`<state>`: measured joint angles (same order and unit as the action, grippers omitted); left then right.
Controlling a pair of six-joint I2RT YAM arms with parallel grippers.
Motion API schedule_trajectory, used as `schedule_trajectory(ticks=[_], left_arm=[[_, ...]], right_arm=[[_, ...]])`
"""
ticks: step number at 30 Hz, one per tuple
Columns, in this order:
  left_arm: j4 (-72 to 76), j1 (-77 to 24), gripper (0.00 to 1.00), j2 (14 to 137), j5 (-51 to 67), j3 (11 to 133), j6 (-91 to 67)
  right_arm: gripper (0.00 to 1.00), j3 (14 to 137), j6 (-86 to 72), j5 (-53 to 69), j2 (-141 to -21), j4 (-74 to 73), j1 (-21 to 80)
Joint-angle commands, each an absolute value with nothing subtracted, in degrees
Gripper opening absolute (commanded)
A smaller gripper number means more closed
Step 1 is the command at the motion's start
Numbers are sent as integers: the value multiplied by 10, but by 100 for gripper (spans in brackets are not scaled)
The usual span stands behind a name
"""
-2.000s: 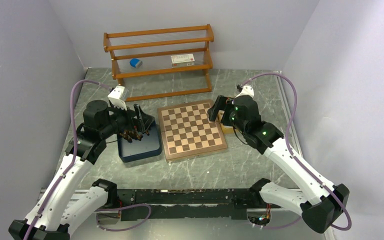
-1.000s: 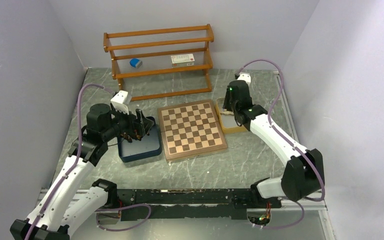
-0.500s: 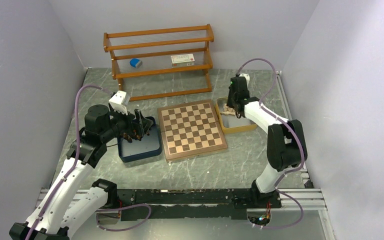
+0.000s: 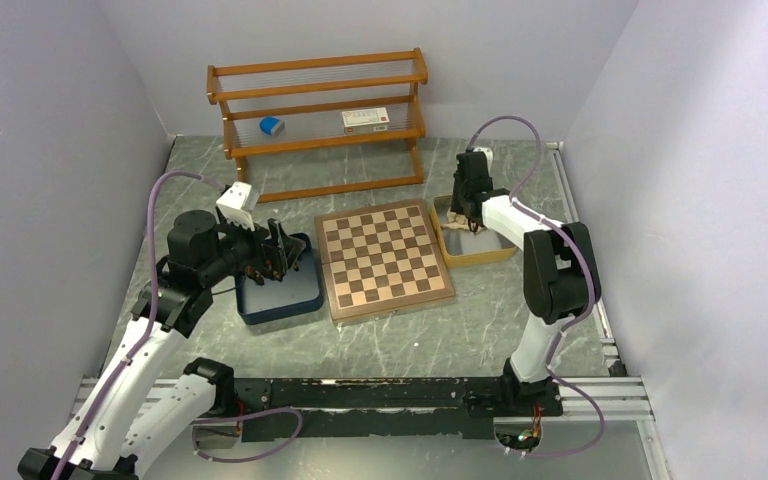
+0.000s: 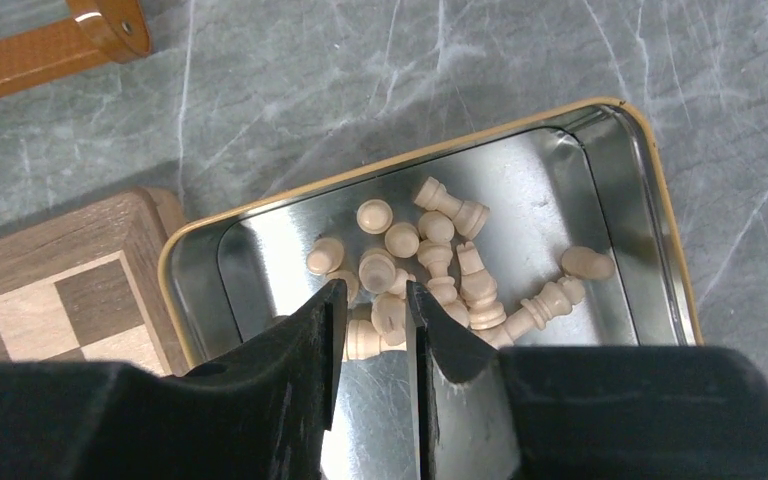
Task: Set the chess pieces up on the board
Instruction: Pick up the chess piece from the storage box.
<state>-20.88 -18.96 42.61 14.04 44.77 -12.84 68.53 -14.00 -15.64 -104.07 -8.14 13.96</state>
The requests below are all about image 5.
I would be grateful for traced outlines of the light queen chess piece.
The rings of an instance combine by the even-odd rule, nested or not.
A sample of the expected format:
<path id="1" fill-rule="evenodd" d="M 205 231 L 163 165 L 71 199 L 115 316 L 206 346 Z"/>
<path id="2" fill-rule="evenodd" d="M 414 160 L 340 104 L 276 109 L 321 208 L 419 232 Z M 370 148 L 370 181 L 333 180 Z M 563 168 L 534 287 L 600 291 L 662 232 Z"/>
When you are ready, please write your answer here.
<path id="1" fill-rule="evenodd" d="M 521 308 L 501 324 L 485 330 L 474 330 L 473 333 L 496 349 L 513 346 L 531 330 L 542 331 L 551 320 L 569 315 L 584 300 L 585 295 L 582 280 L 563 276 L 546 283 L 535 297 L 522 300 Z"/>

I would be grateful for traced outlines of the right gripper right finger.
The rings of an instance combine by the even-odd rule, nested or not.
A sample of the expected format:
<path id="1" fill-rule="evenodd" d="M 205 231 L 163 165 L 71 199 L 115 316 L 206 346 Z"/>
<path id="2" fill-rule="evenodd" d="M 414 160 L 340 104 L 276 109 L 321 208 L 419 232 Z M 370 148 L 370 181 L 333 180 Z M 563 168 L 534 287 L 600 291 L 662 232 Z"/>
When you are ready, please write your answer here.
<path id="1" fill-rule="evenodd" d="M 406 298 L 419 478 L 768 479 L 768 382 L 739 352 L 496 349 Z"/>

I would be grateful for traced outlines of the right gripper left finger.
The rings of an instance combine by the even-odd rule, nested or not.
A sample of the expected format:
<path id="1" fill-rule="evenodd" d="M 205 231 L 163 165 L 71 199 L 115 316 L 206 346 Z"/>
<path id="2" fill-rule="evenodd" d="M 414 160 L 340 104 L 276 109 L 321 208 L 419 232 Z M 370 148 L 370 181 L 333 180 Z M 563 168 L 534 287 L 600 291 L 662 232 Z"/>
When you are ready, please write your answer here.
<path id="1" fill-rule="evenodd" d="M 348 288 L 183 376 L 123 362 L 0 363 L 0 479 L 316 479 Z"/>

